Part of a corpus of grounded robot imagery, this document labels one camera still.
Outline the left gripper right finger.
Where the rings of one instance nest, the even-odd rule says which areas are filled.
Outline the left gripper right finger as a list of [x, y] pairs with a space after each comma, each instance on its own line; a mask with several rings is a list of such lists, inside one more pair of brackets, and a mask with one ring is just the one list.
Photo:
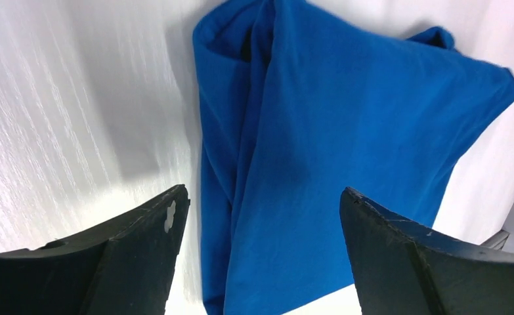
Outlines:
[[340, 217], [363, 314], [514, 314], [514, 253], [437, 232], [352, 188]]

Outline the blue printed t shirt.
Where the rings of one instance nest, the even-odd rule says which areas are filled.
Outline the blue printed t shirt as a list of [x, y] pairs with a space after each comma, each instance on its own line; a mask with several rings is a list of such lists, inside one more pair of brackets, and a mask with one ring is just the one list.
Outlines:
[[342, 191], [432, 226], [514, 102], [513, 74], [440, 27], [385, 37], [306, 1], [226, 1], [193, 47], [208, 314], [283, 314], [353, 284]]

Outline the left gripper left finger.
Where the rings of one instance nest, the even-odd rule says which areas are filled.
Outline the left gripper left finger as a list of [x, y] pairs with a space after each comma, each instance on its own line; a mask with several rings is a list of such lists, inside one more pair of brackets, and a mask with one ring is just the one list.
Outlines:
[[189, 207], [178, 184], [77, 234], [0, 253], [0, 314], [164, 314]]

